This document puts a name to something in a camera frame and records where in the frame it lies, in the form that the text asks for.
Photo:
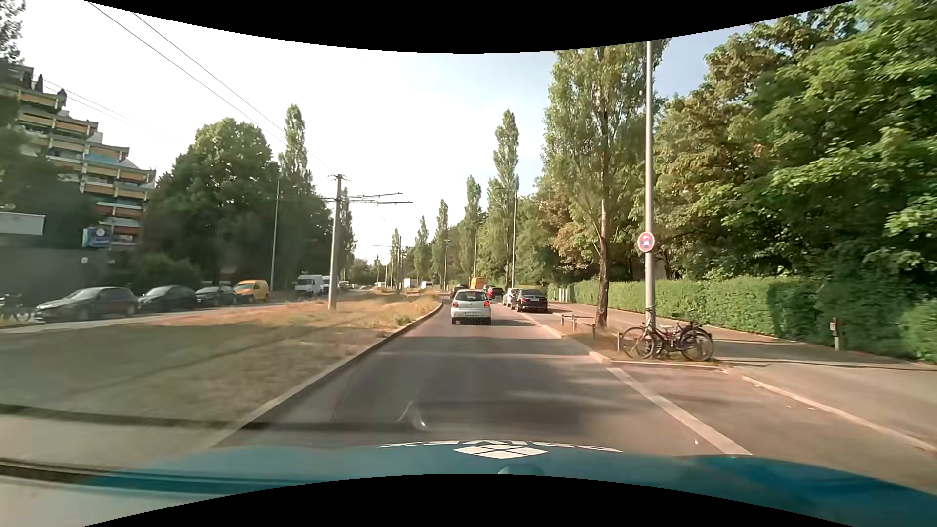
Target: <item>lane marking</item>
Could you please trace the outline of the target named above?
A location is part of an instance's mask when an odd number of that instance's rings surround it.
[[[738,373],[738,376],[740,376],[742,379],[745,379],[749,383],[752,383],[760,388],[764,388],[765,390],[769,392],[774,392],[778,395],[783,395],[787,398],[796,400],[798,402],[802,402],[806,404],[807,406],[818,408],[820,410],[823,410],[824,412],[829,412],[830,414],[833,414],[833,415],[838,415],[839,417],[842,417],[843,419],[846,419],[847,421],[852,421],[853,423],[856,423],[857,425],[868,427],[875,431],[881,432],[885,435],[889,435],[900,441],[904,441],[905,443],[908,443],[912,446],[916,446],[917,448],[920,448],[921,450],[924,450],[926,452],[937,454],[937,446],[934,446],[933,444],[927,443],[925,441],[921,441],[920,439],[917,439],[914,436],[908,435],[903,432],[899,432],[889,427],[885,427],[885,426],[873,423],[869,421],[868,419],[863,419],[862,417],[859,417],[858,415],[850,414],[848,412],[840,410],[839,408],[833,408],[832,406],[827,406],[823,404],[822,402],[818,402],[813,399],[807,399],[806,397],[801,397],[798,394],[791,393],[787,390],[782,390],[778,388],[777,386],[772,386],[771,384],[765,384],[765,383],[762,383],[761,381],[756,381],[755,379],[748,377],[746,375],[742,375],[741,373]]]
[[[742,448],[738,443],[722,435],[708,424],[700,421],[696,416],[686,410],[676,406],[670,399],[658,394],[649,386],[637,382],[628,372],[619,368],[606,368],[612,375],[618,377],[621,382],[627,384],[634,391],[643,395],[647,400],[661,407],[662,410],[672,415],[674,419],[683,423],[688,429],[703,436],[704,439],[719,448],[723,454],[734,454],[737,456],[750,456],[751,452]]]

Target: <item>sidewalk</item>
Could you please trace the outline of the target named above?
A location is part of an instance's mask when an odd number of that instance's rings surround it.
[[[595,315],[595,307],[585,304],[551,306],[556,313]],[[608,327],[613,330],[643,321],[642,313],[608,310]],[[937,366],[732,329],[706,330],[715,340],[716,358],[730,363],[736,373],[937,445]]]

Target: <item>parked bicycle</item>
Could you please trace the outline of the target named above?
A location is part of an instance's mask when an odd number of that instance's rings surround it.
[[[645,309],[645,313],[653,312],[654,308]],[[687,360],[702,362],[712,358],[715,347],[712,335],[696,321],[690,321],[688,325],[677,323],[676,328],[672,325],[648,326],[645,322],[628,329],[622,337],[624,352],[640,359],[665,359],[670,353],[680,352]]]
[[[22,304],[22,294],[4,294],[0,298],[0,320],[27,322],[33,310]]]

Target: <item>curb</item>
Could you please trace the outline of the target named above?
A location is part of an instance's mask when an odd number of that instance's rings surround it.
[[[438,305],[435,309],[433,309],[432,311],[426,313],[425,315],[421,316],[420,318],[416,319],[415,321],[413,321],[413,322],[411,322],[411,323],[409,323],[409,324],[407,324],[407,325],[405,325],[405,326],[403,326],[403,327],[397,329],[396,331],[394,331],[392,334],[388,335],[388,336],[385,337],[384,339],[379,340],[378,342],[375,342],[375,343],[372,344],[370,347],[365,348],[364,350],[361,350],[361,351],[360,351],[359,353],[357,353],[357,354],[354,354],[354,355],[349,356],[349,357],[345,357],[345,358],[343,358],[343,359],[341,359],[341,360],[339,360],[339,361],[334,362],[333,364],[331,364],[330,366],[326,367],[324,370],[320,371],[319,373],[317,373],[317,374],[313,375],[312,377],[306,379],[305,381],[302,381],[301,383],[295,385],[295,386],[294,386],[293,388],[291,388],[290,390],[288,390],[288,391],[284,392],[283,394],[280,394],[279,396],[277,396],[277,397],[275,397],[275,398],[273,398],[273,399],[271,399],[271,400],[269,400],[269,401],[263,403],[263,404],[262,404],[260,407],[258,407],[257,409],[255,409],[255,410],[253,410],[253,411],[251,411],[251,412],[249,412],[249,413],[247,413],[247,414],[241,416],[241,418],[239,418],[239,419],[235,419],[234,421],[231,421],[231,423],[230,423],[230,425],[229,425],[228,427],[226,427],[224,430],[220,431],[219,433],[215,434],[210,440],[206,441],[206,442],[205,442],[202,446],[200,446],[197,450],[208,450],[209,448],[215,447],[215,445],[217,445],[217,444],[221,443],[222,441],[228,439],[229,437],[231,437],[232,435],[234,435],[235,433],[237,433],[240,429],[242,429],[243,427],[247,426],[248,423],[251,423],[252,421],[256,421],[256,420],[259,419],[260,417],[262,417],[262,416],[264,416],[265,414],[267,414],[267,413],[269,413],[270,411],[272,411],[272,410],[273,410],[274,408],[276,408],[277,406],[279,406],[279,405],[283,404],[284,402],[286,402],[288,399],[291,399],[291,398],[295,397],[296,395],[299,395],[301,392],[305,391],[306,389],[309,389],[309,388],[312,387],[315,383],[321,383],[321,382],[324,382],[324,381],[327,381],[327,380],[331,379],[332,377],[334,377],[334,376],[335,376],[336,374],[338,374],[339,372],[344,371],[345,369],[347,369],[347,368],[350,366],[350,364],[352,364],[353,362],[359,361],[359,360],[365,358],[366,356],[371,355],[372,353],[374,353],[375,351],[377,351],[378,349],[380,349],[382,346],[384,346],[384,345],[387,344],[388,342],[390,342],[390,341],[396,339],[397,337],[399,337],[399,336],[401,336],[401,335],[407,333],[408,331],[410,331],[410,330],[413,329],[414,327],[416,327],[416,326],[422,324],[422,323],[423,323],[426,319],[428,319],[429,317],[431,317],[431,316],[433,316],[433,315],[439,313],[439,312],[442,310],[442,306],[443,306],[443,305],[444,305],[444,304],[443,304],[442,302],[439,302],[439,305]]]

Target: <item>road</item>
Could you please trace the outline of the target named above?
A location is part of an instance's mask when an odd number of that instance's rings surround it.
[[[751,453],[937,493],[937,459],[875,430],[717,370],[606,368],[543,327],[555,315],[495,306],[494,317],[491,326],[451,325],[445,306],[217,446],[491,439]]]

